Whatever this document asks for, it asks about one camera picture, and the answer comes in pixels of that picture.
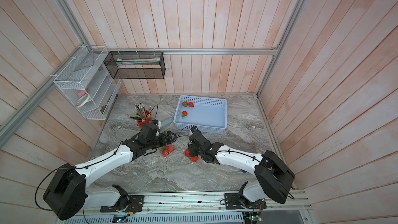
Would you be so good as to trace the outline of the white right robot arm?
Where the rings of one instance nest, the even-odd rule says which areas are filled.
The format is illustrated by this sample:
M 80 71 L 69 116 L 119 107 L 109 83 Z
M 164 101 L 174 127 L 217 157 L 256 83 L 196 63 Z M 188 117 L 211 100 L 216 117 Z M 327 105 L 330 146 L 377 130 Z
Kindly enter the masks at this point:
M 226 195 L 226 204 L 254 208 L 266 197 L 280 204 L 286 203 L 288 198 L 294 198 L 290 189 L 295 174 L 274 152 L 250 153 L 223 143 L 212 143 L 197 127 L 191 128 L 189 140 L 190 156 L 199 156 L 206 163 L 232 166 L 256 177 L 254 182 L 245 182 L 238 193 Z

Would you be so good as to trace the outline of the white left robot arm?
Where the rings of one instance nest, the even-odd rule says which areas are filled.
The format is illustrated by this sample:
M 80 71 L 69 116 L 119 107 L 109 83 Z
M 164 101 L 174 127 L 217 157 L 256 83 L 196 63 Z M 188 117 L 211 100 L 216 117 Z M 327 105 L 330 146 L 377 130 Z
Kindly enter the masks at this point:
M 67 220 L 79 211 L 94 207 L 109 207 L 122 212 L 129 206 L 129 195 L 119 185 L 99 190 L 90 185 L 108 172 L 130 163 L 151 150 L 170 145 L 177 139 L 172 131 L 160 131 L 160 126 L 148 123 L 130 139 L 100 157 L 72 166 L 66 163 L 55 170 L 43 200 L 60 220 Z

